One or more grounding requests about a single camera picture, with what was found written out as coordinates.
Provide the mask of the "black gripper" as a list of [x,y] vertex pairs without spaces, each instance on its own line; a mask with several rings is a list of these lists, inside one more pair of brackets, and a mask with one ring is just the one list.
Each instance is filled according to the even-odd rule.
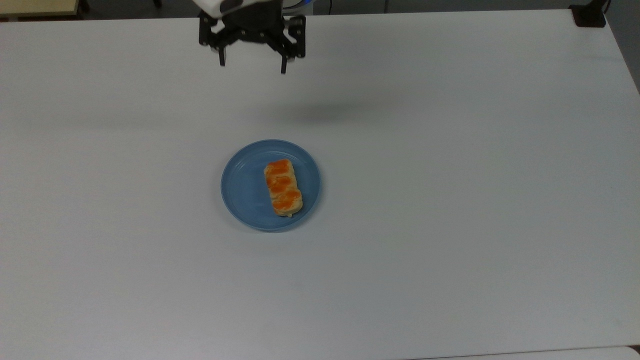
[[214,0],[209,14],[198,15],[198,43],[208,47],[226,66],[226,45],[232,35],[243,41],[267,43],[281,55],[280,73],[285,75],[289,63],[307,54],[306,16],[282,16],[282,0]]

